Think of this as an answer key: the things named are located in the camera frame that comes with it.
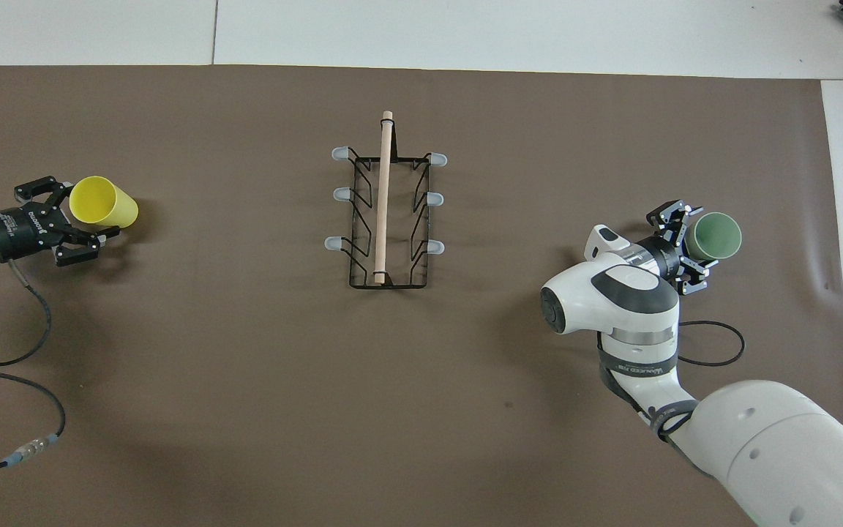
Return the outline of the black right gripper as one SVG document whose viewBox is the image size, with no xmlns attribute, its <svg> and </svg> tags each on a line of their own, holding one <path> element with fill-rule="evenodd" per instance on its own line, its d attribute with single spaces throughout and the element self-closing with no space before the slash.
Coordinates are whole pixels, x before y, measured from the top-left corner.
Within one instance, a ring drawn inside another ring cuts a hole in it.
<svg viewBox="0 0 843 527">
<path fill-rule="evenodd" d="M 707 277 L 715 260 L 682 260 L 683 238 L 689 229 L 690 217 L 702 213 L 702 207 L 693 207 L 682 200 L 666 201 L 647 213 L 647 223 L 655 228 L 658 236 L 660 276 L 677 283 L 679 296 L 689 296 L 707 288 Z"/>
</svg>

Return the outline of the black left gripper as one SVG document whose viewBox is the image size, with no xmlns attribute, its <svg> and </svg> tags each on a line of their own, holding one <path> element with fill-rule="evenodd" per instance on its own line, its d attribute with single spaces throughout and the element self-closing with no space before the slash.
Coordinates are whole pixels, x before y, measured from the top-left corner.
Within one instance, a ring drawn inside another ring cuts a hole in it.
<svg viewBox="0 0 843 527">
<path fill-rule="evenodd" d="M 107 240 L 119 236 L 121 228 L 111 226 L 90 233 L 71 227 L 61 204 L 72 191 L 72 183 L 52 176 L 15 187 L 18 207 L 0 210 L 0 261 L 12 261 L 53 249 L 57 266 L 74 266 L 96 260 Z"/>
</svg>

